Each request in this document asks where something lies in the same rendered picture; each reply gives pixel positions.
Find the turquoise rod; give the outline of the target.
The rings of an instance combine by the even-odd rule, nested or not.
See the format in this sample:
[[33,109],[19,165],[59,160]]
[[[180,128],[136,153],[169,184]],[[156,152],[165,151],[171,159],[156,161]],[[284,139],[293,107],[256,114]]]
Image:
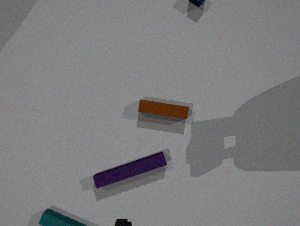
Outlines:
[[49,208],[43,212],[39,224],[43,226],[87,226]]

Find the purple rod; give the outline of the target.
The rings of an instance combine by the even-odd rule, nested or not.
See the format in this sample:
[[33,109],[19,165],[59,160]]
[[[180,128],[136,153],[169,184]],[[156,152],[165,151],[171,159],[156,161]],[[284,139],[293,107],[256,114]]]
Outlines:
[[96,188],[100,188],[144,172],[167,165],[163,151],[133,162],[97,173],[93,176]]

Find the small dark blue cube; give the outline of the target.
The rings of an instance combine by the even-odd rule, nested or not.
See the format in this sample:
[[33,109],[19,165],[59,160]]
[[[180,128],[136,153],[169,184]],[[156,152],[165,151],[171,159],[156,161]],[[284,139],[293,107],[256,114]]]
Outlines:
[[197,7],[199,7],[203,0],[189,0],[189,1],[194,5],[196,5]]

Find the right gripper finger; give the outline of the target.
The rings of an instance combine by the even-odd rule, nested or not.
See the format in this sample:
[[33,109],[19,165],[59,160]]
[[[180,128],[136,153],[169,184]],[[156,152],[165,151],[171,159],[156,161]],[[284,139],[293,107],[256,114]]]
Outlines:
[[115,226],[132,226],[132,222],[127,219],[116,219]]

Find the brown rectangular bar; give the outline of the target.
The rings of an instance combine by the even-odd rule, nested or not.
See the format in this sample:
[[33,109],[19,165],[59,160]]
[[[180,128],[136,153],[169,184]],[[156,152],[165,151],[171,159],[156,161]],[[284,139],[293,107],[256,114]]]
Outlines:
[[138,112],[187,119],[189,107],[141,100]]

